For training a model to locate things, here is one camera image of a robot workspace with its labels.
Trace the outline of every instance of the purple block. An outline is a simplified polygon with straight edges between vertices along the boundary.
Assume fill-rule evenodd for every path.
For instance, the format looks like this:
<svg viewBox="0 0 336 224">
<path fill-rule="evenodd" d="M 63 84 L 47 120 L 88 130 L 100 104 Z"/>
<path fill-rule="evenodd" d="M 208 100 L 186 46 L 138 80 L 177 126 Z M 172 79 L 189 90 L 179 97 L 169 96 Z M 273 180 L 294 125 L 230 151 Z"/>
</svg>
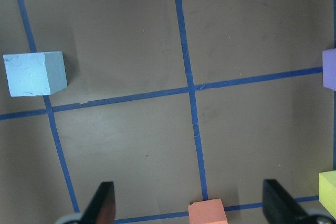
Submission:
<svg viewBox="0 0 336 224">
<path fill-rule="evenodd" d="M 323 86 L 336 91 L 336 49 L 323 51 Z"/>
</svg>

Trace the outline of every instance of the blue tape grid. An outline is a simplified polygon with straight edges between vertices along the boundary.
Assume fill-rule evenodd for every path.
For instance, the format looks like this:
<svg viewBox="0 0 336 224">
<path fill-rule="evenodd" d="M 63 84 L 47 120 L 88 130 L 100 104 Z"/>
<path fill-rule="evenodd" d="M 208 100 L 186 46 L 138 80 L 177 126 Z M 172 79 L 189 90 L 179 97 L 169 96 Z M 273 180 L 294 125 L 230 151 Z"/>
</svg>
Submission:
<svg viewBox="0 0 336 224">
<path fill-rule="evenodd" d="M 17 3 L 18 3 L 18 6 L 19 6 L 20 13 L 21 13 L 21 18 L 22 18 L 22 21 L 23 21 L 23 24 L 24 24 L 24 27 L 25 27 L 30 52 L 36 52 L 35 41 L 34 41 L 33 33 L 31 31 L 32 29 L 30 27 L 25 2 L 24 2 L 24 0 L 17 0 Z M 70 198 L 71 198 L 72 206 L 73 206 L 75 212 L 79 212 L 79 207 L 78 207 L 78 204 L 77 204 L 75 191 L 73 189 L 74 187 L 72 186 L 68 166 L 67 166 L 67 163 L 66 163 L 66 160 L 65 160 L 65 157 L 64 157 L 64 153 L 63 153 L 63 150 L 62 150 L 61 141 L 60 141 L 59 136 L 58 136 L 55 117 L 54 117 L 54 112 L 52 111 L 52 106 L 51 106 L 51 103 L 50 103 L 49 96 L 44 95 L 43 100 L 44 100 L 44 103 L 45 103 L 45 106 L 46 106 L 46 110 L 36 110 L 35 112 L 36 112 L 36 114 L 42 113 L 42 112 L 48 114 L 50 129 L 51 129 L 51 132 L 52 132 L 52 136 L 54 138 L 58 158 L 59 158 L 61 168 L 62 168 L 62 171 L 63 171 L 63 175 L 64 175 L 64 178 L 65 178 L 67 187 L 68 187 L 68 191 L 69 191 L 69 195 L 70 195 Z"/>
<path fill-rule="evenodd" d="M 31 31 L 27 10 L 25 7 L 24 0 L 17 0 L 21 17 L 24 23 L 25 32 L 29 44 L 29 48 L 31 52 L 36 52 L 36 46 L 35 41 L 33 38 L 33 34 Z M 335 16 L 334 20 L 336 20 L 336 0 L 334 0 L 334 10 L 335 10 Z M 75 197 L 75 192 L 72 186 L 72 182 L 70 179 L 70 174 L 67 168 L 67 164 L 65 161 L 65 157 L 62 151 L 61 142 L 59 139 L 59 135 L 56 128 L 56 122 L 55 122 L 55 116 L 54 112 L 60 112 L 60 111 L 66 111 L 66 110 L 74 110 L 74 109 L 80 109 L 80 108 L 88 108 L 92 106 L 100 106 L 100 105 L 107 105 L 107 104 L 114 104 L 114 103 L 120 103 L 120 102 L 127 102 L 127 101 L 134 101 L 134 100 L 143 100 L 143 99 L 149 99 L 149 98 L 155 98 L 155 97 L 162 97 L 167 95 L 175 95 L 175 94 L 181 94 L 181 93 L 189 93 L 190 95 L 190 102 L 191 102 L 191 108 L 194 108 L 192 104 L 196 105 L 196 97 L 195 97 L 195 91 L 203 91 L 206 89 L 212 89 L 212 88 L 224 88 L 224 87 L 230 87 L 235 85 L 242 85 L 242 84 L 249 84 L 254 82 L 263 82 L 263 81 L 270 81 L 270 80 L 278 80 L 283 78 L 291 78 L 291 77 L 297 77 L 297 76 L 305 76 L 308 74 L 315 74 L 315 73 L 321 73 L 322 67 L 317 68 L 310 68 L 310 69 L 302 69 L 302 70 L 296 70 L 296 71 L 288 71 L 288 72 L 281 72 L 281 73 L 274 73 L 274 74 L 267 74 L 263 76 L 255 76 L 255 77 L 249 77 L 249 78 L 241 78 L 241 79 L 234 79 L 234 80 L 227 80 L 227 81 L 220 81 L 220 82 L 213 82 L 213 83 L 206 83 L 206 84 L 199 84 L 194 85 L 193 83 L 193 77 L 191 72 L 191 64 L 190 59 L 188 56 L 188 47 L 187 47 L 187 41 L 186 41 L 186 31 L 185 31 L 185 25 L 184 25 L 184 17 L 183 17 L 183 9 L 182 9 L 182 0 L 176 1 L 176 11 L 179 18 L 182 17 L 182 19 L 179 19 L 179 29 L 180 29 L 180 37 L 181 37 L 181 46 L 183 50 L 183 59 L 185 64 L 185 71 L 187 76 L 187 83 L 188 87 L 184 88 L 178 88 L 178 89 L 170 89 L 170 90 L 163 90 L 163 91 L 154 91 L 149 93 L 141 93 L 141 94 L 135 94 L 135 95 L 127 95 L 124 97 L 116 97 L 116 98 L 109 98 L 109 99 L 101 99 L 101 100 L 94 100 L 89 101 L 84 104 L 80 103 L 74 103 L 74 104 L 66 104 L 66 105 L 60 105 L 52 107 L 50 103 L 49 96 L 44 96 L 44 102 L 47 109 L 39 109 L 39 110 L 31 110 L 31 111 L 23 111 L 23 112 L 15 112 L 10 114 L 3 114 L 0 115 L 0 121 L 1 120 L 8 120 L 8 119 L 14 119 L 14 118 L 24 118 L 27 116 L 34 116 L 34 115 L 42 115 L 42 114 L 48 114 L 49 123 L 51 132 L 55 141 L 56 150 L 60 159 L 61 167 L 64 173 L 64 177 L 68 186 L 69 195 L 72 201 L 72 205 L 74 208 L 74 211 L 78 212 L 78 204 Z M 334 24 L 334 31 L 336 34 L 336 24 Z M 336 111 L 336 92 L 334 93 L 334 111 Z M 336 143 L 336 113 L 334 113 L 334 142 Z M 201 142 L 201 139 L 195 139 L 195 142 Z M 334 147 L 334 169 L 336 166 L 336 147 Z M 307 202 L 307 201 L 314 201 L 318 200 L 318 196 L 309 196 L 309 197 L 302 197 L 297 198 L 297 202 Z M 262 203 L 254 203 L 254 204 L 244 204 L 244 205 L 238 205 L 238 206 L 229 206 L 225 207 L 225 211 L 236 211 L 236 210 L 244 210 L 244 209 L 253 209 L 253 208 L 260 208 L 262 207 Z M 140 221 L 148 221 L 148 220 L 159 220 L 159 219 L 168 219 L 168 218 L 177 218 L 177 217 L 186 217 L 188 216 L 188 212 L 177 212 L 172 214 L 163 214 L 163 215 L 154 215 L 154 216 L 145 216 L 145 217 L 138 217 L 138 218 L 128 218 L 128 219 L 120 219 L 116 220 L 116 224 L 121 223 L 131 223 L 131 222 L 140 222 Z"/>
<path fill-rule="evenodd" d="M 185 69 L 185 74 L 187 77 L 187 84 L 188 84 L 188 93 L 189 93 L 189 100 L 190 100 L 190 107 L 191 107 L 191 120 L 193 124 L 193 129 L 194 129 L 196 155 L 197 155 L 197 161 L 198 161 L 198 170 L 200 172 L 202 196 L 203 196 L 203 200 L 208 200 L 208 191 L 207 191 L 207 186 L 206 186 L 202 141 L 201 141 L 201 135 L 200 135 L 200 127 L 198 125 L 197 103 L 196 103 L 196 94 L 195 94 L 195 87 L 194 87 L 195 85 L 194 85 L 194 79 L 193 79 L 193 74 L 191 70 L 189 52 L 188 52 L 188 42 L 187 42 L 187 34 L 186 34 L 185 24 L 184 24 L 182 0 L 175 0 L 175 5 L 176 5 L 177 21 L 179 24 L 178 28 L 180 30 L 184 69 Z"/>
<path fill-rule="evenodd" d="M 336 0 L 334 0 L 334 48 L 336 48 Z M 334 91 L 334 147 L 333 170 L 336 170 L 336 91 Z"/>
</svg>

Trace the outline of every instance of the cube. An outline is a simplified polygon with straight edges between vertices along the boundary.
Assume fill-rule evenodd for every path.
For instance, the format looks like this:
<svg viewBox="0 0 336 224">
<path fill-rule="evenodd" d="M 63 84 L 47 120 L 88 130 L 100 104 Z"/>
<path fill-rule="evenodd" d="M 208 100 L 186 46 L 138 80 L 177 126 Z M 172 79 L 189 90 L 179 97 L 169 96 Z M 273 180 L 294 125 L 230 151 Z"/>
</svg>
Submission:
<svg viewBox="0 0 336 224">
<path fill-rule="evenodd" d="M 12 97 L 53 94 L 67 87 L 62 52 L 4 55 Z"/>
<path fill-rule="evenodd" d="M 221 199 L 195 202 L 188 211 L 190 224 L 228 224 Z"/>
<path fill-rule="evenodd" d="M 336 218 L 336 170 L 319 174 L 319 201 Z"/>
<path fill-rule="evenodd" d="M 325 50 L 323 58 L 323 86 L 336 91 L 336 49 Z"/>
</svg>

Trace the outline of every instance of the yellow cube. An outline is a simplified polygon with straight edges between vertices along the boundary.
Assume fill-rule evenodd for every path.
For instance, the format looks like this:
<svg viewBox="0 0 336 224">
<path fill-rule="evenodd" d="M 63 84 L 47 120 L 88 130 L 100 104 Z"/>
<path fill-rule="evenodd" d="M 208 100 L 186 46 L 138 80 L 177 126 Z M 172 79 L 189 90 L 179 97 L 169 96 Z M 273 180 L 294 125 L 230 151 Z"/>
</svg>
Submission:
<svg viewBox="0 0 336 224">
<path fill-rule="evenodd" d="M 320 173 L 319 201 L 336 218 L 336 170 Z"/>
</svg>

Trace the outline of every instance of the orange cube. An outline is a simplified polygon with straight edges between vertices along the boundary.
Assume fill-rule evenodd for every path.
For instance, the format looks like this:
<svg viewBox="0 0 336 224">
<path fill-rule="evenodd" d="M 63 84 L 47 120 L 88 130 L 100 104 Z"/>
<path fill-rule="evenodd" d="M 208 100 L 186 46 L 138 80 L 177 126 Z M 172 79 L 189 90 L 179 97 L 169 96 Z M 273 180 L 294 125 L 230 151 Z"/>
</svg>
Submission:
<svg viewBox="0 0 336 224">
<path fill-rule="evenodd" d="M 188 211 L 190 224 L 228 224 L 221 199 L 195 202 Z"/>
</svg>

